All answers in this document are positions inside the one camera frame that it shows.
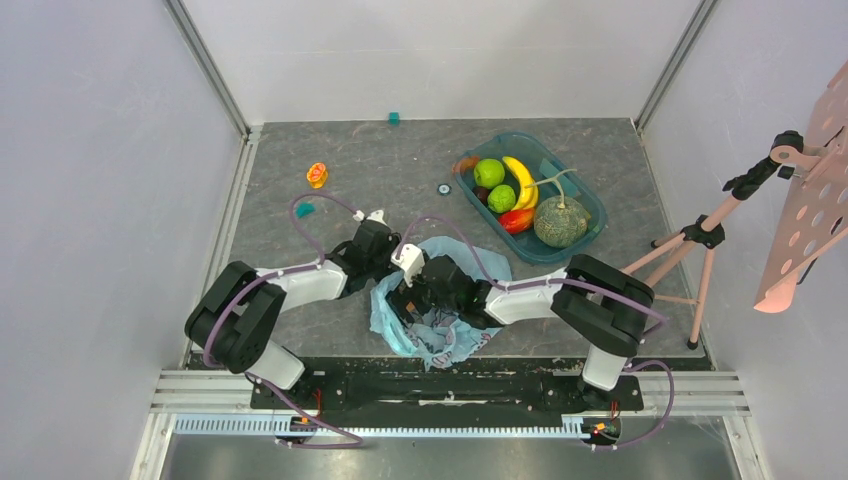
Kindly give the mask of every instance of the pink perforated board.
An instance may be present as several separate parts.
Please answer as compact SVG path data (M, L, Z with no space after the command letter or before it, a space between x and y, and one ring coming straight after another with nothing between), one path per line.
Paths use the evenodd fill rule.
M795 164L795 175L777 226L754 308L789 308L799 276L816 258L848 236L848 62L816 102L804 152L772 150L771 158Z

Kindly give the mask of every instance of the tripod leg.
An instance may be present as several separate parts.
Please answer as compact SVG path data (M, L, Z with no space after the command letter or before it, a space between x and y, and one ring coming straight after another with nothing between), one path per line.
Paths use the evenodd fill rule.
M698 336L701 333L701 320L704 318L704 307L707 303L707 290L710 288L710 275L713 272L713 260L715 260L715 249L708 248L704 255L704 270L701 272L701 285L698 287L698 303L695 307L695 322L692 323L692 333L686 345L689 350L698 348Z
M652 273L651 276L649 276L648 279L645 280L645 285L653 288L654 285L657 284L657 282L662 280L662 277L664 277L668 272L670 272L675 265L677 265L678 263L680 263L681 260L683 260L683 257L689 254L689 252L691 252L692 249L695 248L695 245L696 243L692 241L683 242L683 245L681 245L677 250L675 250L674 253L672 253L671 256L668 257L668 259L663 262L659 267L657 267L657 269L654 270L654 273Z
M665 245L669 240L671 240L672 238L674 238L678 235L680 235L680 232L672 232L672 233L669 233L668 235L666 235L662 238L652 240L651 241L651 248L659 248L659 247Z
M640 258L639 260L636 260L635 262L633 262L632 265L629 265L626 268L621 269L621 271L623 273L626 273L627 275L632 274L636 270L639 270L640 268L644 267L648 263L654 261L654 259L657 259L660 256L662 256L662 254L664 254L665 252L671 251L674 247L683 243L683 237L684 237L684 235L682 233L676 233L675 238L673 238L671 241L663 242L663 244L660 247L658 247L656 250L653 250L651 253L645 255L644 257Z

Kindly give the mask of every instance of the red mango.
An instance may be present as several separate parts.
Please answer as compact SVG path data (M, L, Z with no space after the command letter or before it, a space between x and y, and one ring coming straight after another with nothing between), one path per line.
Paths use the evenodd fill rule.
M536 214L535 208L525 208L524 210L512 210L504 213L498 218L498 223L504 227L507 233L515 235L533 226L533 215Z

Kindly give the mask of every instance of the lime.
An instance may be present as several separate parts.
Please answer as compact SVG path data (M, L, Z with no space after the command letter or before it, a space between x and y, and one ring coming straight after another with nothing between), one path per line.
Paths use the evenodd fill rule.
M474 167L474 181L485 188L495 188L503 182L506 175L503 164L494 158L480 160Z
M515 206L515 190L509 185L498 185L489 193L489 208L504 213Z

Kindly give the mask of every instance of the light blue cloth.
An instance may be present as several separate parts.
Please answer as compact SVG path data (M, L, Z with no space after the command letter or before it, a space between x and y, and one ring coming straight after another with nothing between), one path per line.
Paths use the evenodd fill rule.
M447 255L474 279L483 279L483 272L474 261L468 247L450 237L433 237L418 246L430 258ZM512 280L506 257L499 253L474 247L486 271L496 280ZM395 315L386 301L386 295L403 281L403 274L395 272L371 290L371 331L386 339L392 351L403 357L424 360L425 368L448 368L462 362L495 336L500 328L480 330L460 321L455 312L430 310L422 317L423 323L410 328Z

